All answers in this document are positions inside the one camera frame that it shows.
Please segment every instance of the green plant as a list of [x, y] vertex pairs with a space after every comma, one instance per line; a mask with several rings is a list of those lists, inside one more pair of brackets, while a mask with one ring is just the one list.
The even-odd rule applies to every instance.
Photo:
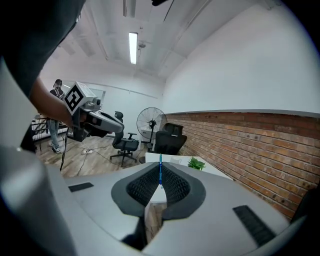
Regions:
[[188, 166], [193, 168], [193, 169], [202, 171], [202, 169], [205, 168], [205, 163], [199, 161], [198, 159], [196, 159], [194, 157], [192, 157], [188, 162]]

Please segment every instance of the ceiling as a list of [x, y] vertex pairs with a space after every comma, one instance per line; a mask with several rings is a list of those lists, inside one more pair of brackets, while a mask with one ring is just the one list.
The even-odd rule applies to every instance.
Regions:
[[[169, 0], [155, 7], [151, 0], [87, 0], [51, 61], [112, 62], [165, 81], [200, 43], [256, 2]], [[137, 65], [130, 63], [129, 32], [145, 45]]]

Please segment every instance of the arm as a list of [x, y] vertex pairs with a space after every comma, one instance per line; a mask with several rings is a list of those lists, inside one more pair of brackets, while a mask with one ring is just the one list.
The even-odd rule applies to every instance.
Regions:
[[68, 127], [72, 127], [71, 115], [65, 103], [51, 94], [38, 77], [33, 84], [30, 101], [45, 116], [64, 122]]

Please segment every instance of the black mesh panel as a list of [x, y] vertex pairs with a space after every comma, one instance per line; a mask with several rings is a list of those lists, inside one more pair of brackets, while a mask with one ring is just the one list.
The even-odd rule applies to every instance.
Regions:
[[165, 166], [162, 167], [162, 185], [168, 207], [184, 199], [190, 192], [189, 183]]
[[147, 206], [159, 185], [159, 166], [154, 167], [136, 180], [131, 181], [126, 192], [143, 206]]

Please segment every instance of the black shirt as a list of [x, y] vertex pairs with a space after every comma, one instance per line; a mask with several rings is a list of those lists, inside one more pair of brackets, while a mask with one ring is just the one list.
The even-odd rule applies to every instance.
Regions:
[[10, 15], [0, 16], [5, 38], [0, 42], [0, 54], [27, 97], [48, 58], [76, 25], [84, 3], [85, 0], [6, 3]]

